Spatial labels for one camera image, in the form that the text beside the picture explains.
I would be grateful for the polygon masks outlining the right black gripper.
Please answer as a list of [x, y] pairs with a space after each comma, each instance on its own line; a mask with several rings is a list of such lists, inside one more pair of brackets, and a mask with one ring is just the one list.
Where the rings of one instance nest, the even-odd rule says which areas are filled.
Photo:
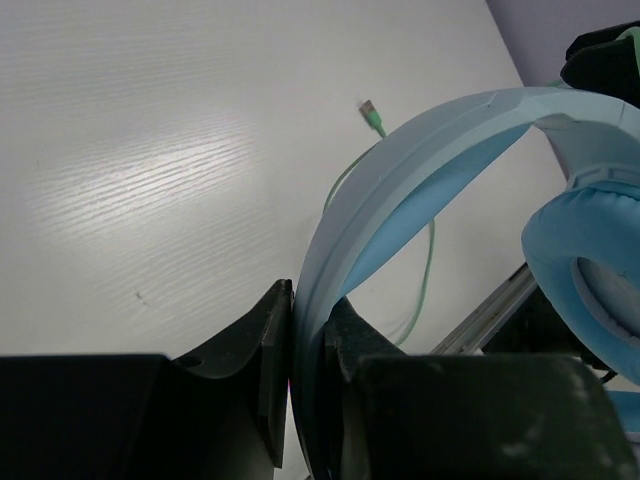
[[578, 36], [566, 51], [560, 77], [574, 89], [639, 107], [639, 21]]

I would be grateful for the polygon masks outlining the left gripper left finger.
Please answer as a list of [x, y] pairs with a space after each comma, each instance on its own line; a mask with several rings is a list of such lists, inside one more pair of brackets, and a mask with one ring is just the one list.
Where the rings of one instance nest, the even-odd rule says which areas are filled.
[[293, 288], [176, 359], [5, 356], [5, 479], [270, 479], [283, 463]]

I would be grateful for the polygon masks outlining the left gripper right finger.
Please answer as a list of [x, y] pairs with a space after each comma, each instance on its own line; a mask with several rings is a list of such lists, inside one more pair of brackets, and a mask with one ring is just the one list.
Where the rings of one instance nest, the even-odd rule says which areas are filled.
[[614, 406], [559, 355], [411, 356], [347, 300], [324, 329], [334, 479], [631, 479]]

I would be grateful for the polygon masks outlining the light blue headphones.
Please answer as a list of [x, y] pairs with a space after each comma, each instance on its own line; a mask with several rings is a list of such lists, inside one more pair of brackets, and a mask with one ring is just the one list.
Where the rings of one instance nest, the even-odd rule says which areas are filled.
[[587, 259], [639, 282], [639, 110], [571, 88], [513, 88], [436, 106], [370, 150], [336, 193], [307, 251], [294, 301], [292, 403], [311, 475], [330, 477], [317, 421], [322, 330], [368, 279], [530, 128], [563, 153], [566, 190], [528, 221], [526, 262], [570, 330], [630, 381], [639, 335], [609, 314], [578, 266]]

